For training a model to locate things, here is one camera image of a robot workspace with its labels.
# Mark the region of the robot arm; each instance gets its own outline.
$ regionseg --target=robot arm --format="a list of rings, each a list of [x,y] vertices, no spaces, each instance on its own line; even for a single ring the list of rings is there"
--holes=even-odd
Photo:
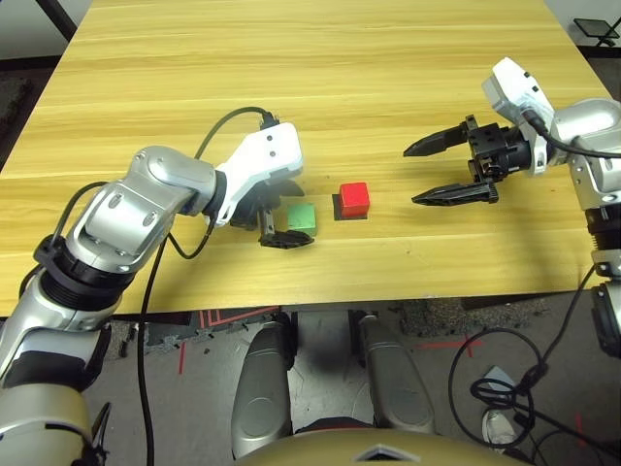
[[[405,156],[430,155],[468,142],[474,178],[471,184],[433,188],[412,201],[432,206],[493,203],[499,200],[495,183],[509,174],[524,170],[539,175],[548,166],[567,163],[597,246],[592,252],[596,271],[609,278],[592,290],[596,331],[602,349],[621,357],[621,103],[589,99],[554,111],[535,78],[509,58],[494,67],[483,90],[494,110],[515,126],[478,127],[467,116],[459,126],[412,144]]]
[[[203,214],[210,225],[223,226],[258,183],[287,180],[301,172],[302,162],[290,123],[246,136],[217,169],[176,150],[148,147],[134,155],[123,179],[95,194],[66,240],[45,238],[35,252],[43,268],[0,335],[0,463],[18,450],[20,464],[35,464],[39,456],[23,454],[24,442],[47,445],[53,436],[69,436],[53,442],[60,453],[52,461],[49,450],[37,450],[42,464],[71,464],[63,461],[75,449],[65,447],[90,443],[79,392],[101,371],[108,321],[123,290],[166,238],[176,214]],[[27,416],[12,408],[24,404],[32,408]],[[47,437],[50,425],[61,428]]]

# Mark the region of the white shoe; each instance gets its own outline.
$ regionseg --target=white shoe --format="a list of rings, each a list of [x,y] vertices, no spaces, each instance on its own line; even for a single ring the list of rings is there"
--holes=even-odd
[[[497,410],[488,410],[483,415],[483,440],[491,444],[510,444],[517,437],[507,417]],[[493,449],[502,453],[505,449]]]

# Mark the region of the black cable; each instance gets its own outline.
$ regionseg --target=black cable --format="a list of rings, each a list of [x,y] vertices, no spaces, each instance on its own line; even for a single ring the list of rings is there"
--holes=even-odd
[[[205,152],[207,145],[212,141],[213,136],[215,136],[215,133],[217,133],[227,121],[242,114],[259,114],[260,116],[262,116],[263,121],[261,122],[261,125],[260,125],[261,129],[265,129],[266,127],[270,127],[270,126],[274,126],[278,124],[278,119],[274,117],[272,113],[268,112],[265,109],[262,109],[261,107],[241,107],[239,109],[233,110],[229,112],[228,114],[226,114],[225,116],[223,116],[221,119],[219,119],[216,122],[216,124],[212,127],[212,129],[210,129],[210,132],[207,133],[207,136],[205,136],[205,139],[203,139],[203,142],[201,143],[199,148],[196,150],[196,154],[194,155],[194,158],[199,159],[203,156],[203,152]],[[189,259],[193,259],[194,257],[196,257],[198,254],[201,253],[201,251],[205,247],[205,244],[209,240],[214,227],[215,227],[215,218],[212,218],[210,219],[210,224],[207,227],[207,230],[205,231],[205,235],[203,235],[201,242],[199,243],[199,245],[196,247],[196,249],[193,252],[185,252],[183,248],[181,247],[181,245],[179,244],[179,241],[177,241],[177,238],[175,238],[175,236],[172,233],[169,233],[168,237],[171,240],[173,248],[175,248],[177,253],[184,259],[189,260]]]
[[[558,335],[552,341],[552,343],[550,343],[550,346],[547,348],[547,350],[543,354],[543,362],[547,361],[547,359],[550,357],[550,354],[552,354],[556,346],[563,339],[563,336],[565,335],[565,332],[567,331],[567,327],[570,324],[573,311],[575,311],[575,306],[578,304],[578,299],[580,298],[580,294],[582,293],[582,290],[584,289],[586,284],[589,282],[589,279],[591,278],[594,272],[595,272],[595,265],[591,266],[589,271],[584,276],[584,279],[582,279],[582,282],[580,282],[580,285],[578,286],[578,290],[573,295],[572,301],[570,302],[570,306],[568,307],[567,312],[565,313],[565,318],[563,319],[563,324],[561,325],[561,329],[559,330]]]
[[[21,297],[21,295],[26,291],[26,287],[28,287],[28,284],[30,283],[30,281],[35,277],[35,275],[41,272],[41,270],[43,270],[43,265],[37,264],[21,280],[21,283],[19,284],[19,294],[18,294],[19,297]]]
[[[108,182],[95,182],[87,184],[86,186],[78,189],[76,193],[71,196],[71,199],[69,199],[69,202],[65,206],[65,210],[62,212],[60,218],[58,219],[58,223],[56,223],[56,228],[54,228],[54,232],[51,234],[51,241],[49,242],[51,246],[53,246],[54,243],[56,243],[56,241],[58,240],[58,237],[60,236],[63,228],[65,227],[65,223],[67,223],[67,219],[69,218],[71,211],[73,211],[76,203],[80,200],[80,198],[92,188],[103,186],[104,184],[108,184]]]
[[[533,451],[531,453],[531,462],[533,464],[535,464],[535,459],[537,458],[537,455],[539,455],[539,457],[543,460],[543,462],[547,465],[547,462],[545,461],[545,459],[543,458],[543,454],[541,453],[541,445],[543,445],[543,442],[545,442],[547,439],[549,439],[550,437],[553,437],[557,434],[566,434],[566,432],[563,432],[560,429],[557,430],[552,430],[550,432],[548,432],[547,434],[542,435],[539,440],[537,440],[536,442],[534,442],[534,447],[533,447]],[[602,457],[600,456],[600,453],[597,451],[597,449],[595,449],[592,445],[590,445],[589,447],[591,447],[591,451],[597,456],[598,458],[598,462],[602,465],[604,465],[604,461],[602,460]]]
[[[533,438],[533,434],[529,432],[528,438],[531,439],[531,442],[533,442],[533,453],[531,454],[531,463],[535,464],[535,456],[538,454],[539,457],[541,458],[541,461],[543,461],[543,465],[550,466],[545,460],[545,457],[543,457],[543,453],[541,453],[541,451],[539,450],[539,444],[535,441],[535,438]]]
[[[448,372],[448,407],[450,408],[450,411],[453,414],[453,417],[455,418],[455,422],[457,422],[457,425],[459,425],[462,431],[464,431],[464,433],[468,435],[468,437],[473,439],[475,442],[477,442],[478,444],[484,445],[488,448],[491,448],[491,449],[509,449],[511,447],[515,447],[516,445],[522,443],[524,439],[526,439],[526,437],[528,436],[528,432],[530,431],[530,429],[522,430],[520,435],[518,435],[514,441],[508,444],[495,444],[493,442],[485,442],[483,439],[477,437],[470,430],[468,430],[466,425],[464,425],[461,418],[457,414],[457,410],[455,409],[455,400],[453,398],[453,379],[455,377],[455,370],[457,369],[457,363],[461,359],[462,354],[464,353],[464,351],[466,351],[468,346],[471,345],[473,342],[475,342],[481,337],[484,337],[485,335],[489,335],[492,333],[507,333],[509,335],[513,335],[519,338],[531,348],[531,350],[533,351],[533,353],[535,354],[537,358],[537,362],[538,363],[541,362],[541,354],[539,353],[539,349],[537,348],[537,346],[535,346],[535,344],[528,337],[525,337],[521,333],[516,332],[515,330],[512,330],[510,328],[490,328],[487,330],[483,330],[482,332],[479,332],[476,335],[469,338],[461,346],[461,348],[459,348],[459,350],[457,351],[457,354],[455,354],[455,357],[453,358],[453,362],[451,363],[451,366],[450,366],[450,371]],[[495,390],[493,388],[485,388],[484,385],[488,383],[497,383],[501,385],[502,387],[504,387],[505,390]],[[515,387],[504,381],[497,381],[495,379],[479,379],[478,381],[474,382],[471,385],[470,392],[474,396],[474,398],[480,399],[485,404],[487,404],[490,408],[495,408],[499,410],[519,408],[517,406],[517,400],[516,400],[517,391]],[[529,405],[526,409],[526,411],[529,413],[529,424],[532,425],[534,418],[535,418],[534,407],[533,407],[533,395],[529,391],[525,394],[525,396],[527,397],[528,402],[529,402]]]
[[[278,120],[275,119],[274,116],[270,112],[268,112],[265,109],[262,109],[261,107],[241,107],[240,109],[236,109],[232,112],[229,112],[228,114],[226,114],[225,116],[223,116],[221,119],[217,121],[217,123],[213,126],[210,132],[207,133],[207,136],[205,136],[205,139],[199,146],[198,150],[196,150],[196,154],[194,155],[194,158],[201,158],[201,156],[203,156],[203,152],[205,151],[207,144],[210,143],[213,136],[215,136],[215,133],[217,133],[219,129],[222,126],[224,126],[224,123],[236,117],[237,115],[241,115],[241,114],[259,114],[264,118],[263,124],[271,125],[273,121],[275,121],[276,124],[278,124]]]
[[[475,442],[482,444],[488,448],[492,448],[492,449],[507,449],[510,447],[515,447],[516,445],[524,441],[524,439],[528,436],[530,431],[533,429],[533,426],[535,425],[535,419],[538,417],[556,426],[558,429],[562,430],[563,432],[573,435],[574,437],[577,437],[578,439],[593,446],[594,448],[599,449],[600,451],[603,451],[607,454],[611,454],[612,456],[615,456],[617,458],[620,457],[620,453],[618,451],[610,449],[606,445],[590,437],[587,437],[583,434],[580,434],[579,432],[576,432],[570,429],[565,424],[560,423],[556,419],[535,410],[535,405],[533,402],[533,395],[531,393],[531,389],[547,372],[547,364],[545,361],[550,356],[550,354],[553,352],[553,350],[556,348],[556,346],[559,344],[563,336],[565,335],[567,326],[572,317],[578,298],[580,297],[580,294],[582,293],[584,286],[588,282],[594,270],[595,270],[595,267],[591,267],[589,272],[586,274],[586,276],[580,283],[568,307],[563,324],[561,325],[561,329],[559,330],[559,333],[557,334],[555,339],[552,341],[552,343],[548,347],[544,356],[541,356],[537,346],[528,337],[522,335],[521,333],[516,332],[515,330],[508,329],[508,328],[492,328],[488,330],[483,330],[482,332],[479,332],[476,335],[472,336],[461,346],[461,348],[459,348],[459,350],[457,351],[457,354],[455,354],[455,357],[450,367],[450,371],[448,373],[448,405],[449,405],[451,413],[453,414],[453,417],[455,418],[455,421],[457,422],[459,427],[462,429],[462,431],[464,431],[464,433],[468,435],[468,437],[473,439]],[[478,381],[475,381],[471,385],[471,388],[470,388],[471,395],[477,400],[485,403],[488,407],[499,409],[499,410],[515,409],[515,410],[520,410],[523,412],[523,413],[520,413],[520,415],[525,417],[524,421],[521,422],[521,424],[524,426],[524,429],[514,441],[507,443],[507,444],[495,444],[492,442],[485,442],[483,439],[477,437],[470,430],[468,430],[466,425],[464,425],[461,418],[457,414],[457,410],[455,409],[455,401],[453,397],[453,381],[455,377],[455,371],[457,368],[457,364],[459,363],[465,350],[468,348],[469,345],[471,345],[476,340],[486,335],[493,334],[493,333],[507,333],[507,334],[510,334],[510,335],[513,335],[519,338],[531,348],[531,350],[533,351],[537,359],[537,364],[526,372],[526,374],[524,375],[524,377],[522,378],[522,380],[517,386],[513,386],[504,381],[498,381],[495,379],[479,379]],[[487,387],[489,383],[498,384],[502,387],[502,389],[495,389],[495,388]],[[518,403],[517,402],[518,396],[526,397],[527,404],[523,405],[521,403]]]
[[[209,240],[210,236],[212,235],[214,227],[215,227],[215,216],[213,216],[213,218],[210,219],[210,225],[207,227],[207,231],[205,232],[205,235],[203,235],[203,239],[201,240],[199,245],[196,247],[196,249],[191,253],[187,253],[181,248],[180,244],[178,243],[177,239],[173,236],[172,233],[168,234],[168,238],[171,240],[171,243],[173,244],[173,247],[175,248],[177,253],[184,259],[189,260],[189,259],[193,259],[194,257],[196,257],[198,254],[201,253],[201,251],[207,244],[207,241]]]
[[[278,124],[278,120],[273,117],[273,115],[267,112],[260,107],[242,107],[240,109],[229,112],[225,116],[223,116],[211,129],[211,131],[207,134],[201,146],[196,151],[196,155],[194,155],[195,159],[201,158],[205,148],[208,143],[212,140],[213,136],[217,131],[233,117],[237,115],[246,114],[246,113],[258,113],[263,117],[263,122],[261,127],[269,127],[274,124]],[[169,233],[164,241],[162,241],[159,249],[157,250],[157,254],[155,255],[155,260],[153,261],[153,266],[151,267],[150,275],[148,276],[147,287],[145,288],[145,296],[143,298],[143,305],[140,311],[140,322],[138,325],[138,388],[140,391],[140,402],[143,409],[143,418],[145,420],[145,437],[147,440],[147,466],[153,466],[154,463],[154,438],[153,438],[153,422],[151,419],[150,406],[148,404],[148,395],[147,395],[147,382],[145,380],[145,327],[146,327],[146,318],[147,318],[147,308],[148,308],[148,300],[151,295],[151,291],[153,289],[153,283],[155,282],[155,276],[157,275],[157,269],[159,267],[159,263],[162,260],[162,255],[164,253],[164,249],[166,248],[166,242],[168,239],[171,240],[173,247],[179,253],[181,257],[184,259],[193,259],[196,257],[205,247],[207,241],[209,240],[213,229],[215,227],[215,216],[210,219],[210,224],[207,227],[207,231],[203,236],[199,246],[191,253],[186,253],[180,246],[177,239],[173,236],[172,233]]]
[[[145,380],[145,323],[147,320],[147,308],[148,300],[153,290],[153,283],[155,282],[155,275],[157,274],[157,268],[162,260],[164,248],[166,248],[167,238],[164,238],[162,244],[159,245],[151,272],[148,276],[147,287],[145,288],[145,297],[143,298],[143,306],[140,309],[140,321],[138,324],[138,388],[140,391],[140,403],[143,408],[143,418],[145,420],[145,437],[147,440],[147,466],[153,466],[154,463],[154,447],[155,442],[153,440],[153,421],[151,419],[151,411],[148,405],[147,395],[147,382]]]
[[[621,153],[615,152],[600,152],[598,150],[588,150],[577,148],[575,146],[570,146],[569,144],[565,144],[562,141],[554,138],[547,127],[545,126],[545,122],[543,119],[535,112],[534,110],[526,110],[522,112],[522,116],[526,121],[533,126],[533,129],[537,131],[545,141],[550,145],[555,147],[558,150],[564,150],[565,152],[577,153],[579,155],[586,155],[587,157],[598,157],[598,158],[621,158]]]
[[[53,233],[51,234],[51,240],[49,242],[49,244],[51,246],[54,245],[54,243],[56,243],[56,241],[58,241],[58,237],[60,237],[60,235],[62,234],[62,230],[65,227],[65,224],[67,223],[67,219],[69,218],[69,215],[71,214],[71,212],[74,210],[74,207],[76,207],[76,204],[78,203],[78,201],[80,200],[80,198],[87,193],[87,191],[89,191],[90,189],[94,188],[94,187],[99,187],[99,186],[103,186],[104,184],[106,184],[107,182],[95,182],[95,183],[90,183],[87,184],[86,186],[81,187],[80,189],[78,189],[73,196],[71,196],[71,199],[69,199],[69,202],[67,202],[67,205],[65,206],[65,209],[63,210],[62,214],[60,215],[60,218],[58,219],[58,222],[56,223],[56,226],[54,228]],[[28,284],[30,283],[30,281],[43,269],[43,265],[41,264],[37,264],[35,265],[32,270],[30,270],[30,272],[28,272],[26,274],[26,276],[21,280],[21,283],[19,284],[19,292],[18,292],[18,296],[21,297],[21,295],[25,292],[26,287],[28,286]]]

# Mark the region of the wooden table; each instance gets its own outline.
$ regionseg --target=wooden table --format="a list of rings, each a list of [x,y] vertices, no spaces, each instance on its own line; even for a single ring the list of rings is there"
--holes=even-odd
[[[402,150],[470,113],[500,120],[480,84],[505,55],[554,106],[607,96],[540,0],[96,0],[1,176],[2,315],[76,189],[122,177],[144,146],[192,154],[245,105],[298,127],[316,242],[272,250],[226,227],[194,261],[169,248],[153,311],[575,288],[591,240],[567,168],[510,177],[496,205],[410,201],[470,181],[466,146],[419,159]],[[256,129],[256,117],[239,117],[205,158],[221,162]],[[358,181],[369,219],[333,221],[331,194]],[[203,231],[201,218],[174,228],[187,249]],[[147,269],[121,313],[139,310],[146,279]]]

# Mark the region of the red cube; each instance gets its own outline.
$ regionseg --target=red cube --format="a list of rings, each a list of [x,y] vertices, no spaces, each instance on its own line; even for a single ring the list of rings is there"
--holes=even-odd
[[[341,217],[365,216],[369,211],[369,191],[366,183],[341,184],[339,191]]]

